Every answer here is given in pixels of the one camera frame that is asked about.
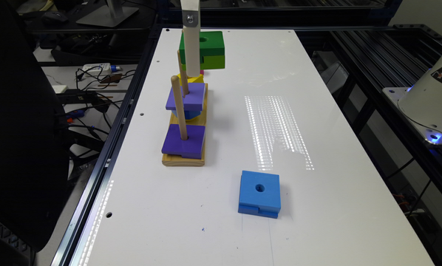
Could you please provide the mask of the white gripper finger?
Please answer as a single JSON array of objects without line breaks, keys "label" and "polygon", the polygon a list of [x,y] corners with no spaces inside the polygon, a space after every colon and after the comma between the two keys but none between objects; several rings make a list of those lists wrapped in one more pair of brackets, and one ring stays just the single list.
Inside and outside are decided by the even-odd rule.
[{"label": "white gripper finger", "polygon": [[187,76],[200,74],[200,1],[181,0]]}]

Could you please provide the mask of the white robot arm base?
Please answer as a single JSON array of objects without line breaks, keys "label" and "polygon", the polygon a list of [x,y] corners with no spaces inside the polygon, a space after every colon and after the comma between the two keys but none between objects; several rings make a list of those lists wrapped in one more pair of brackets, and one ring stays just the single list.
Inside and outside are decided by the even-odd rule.
[{"label": "white robot arm base", "polygon": [[442,145],[442,56],[411,87],[382,92],[431,145]]}]

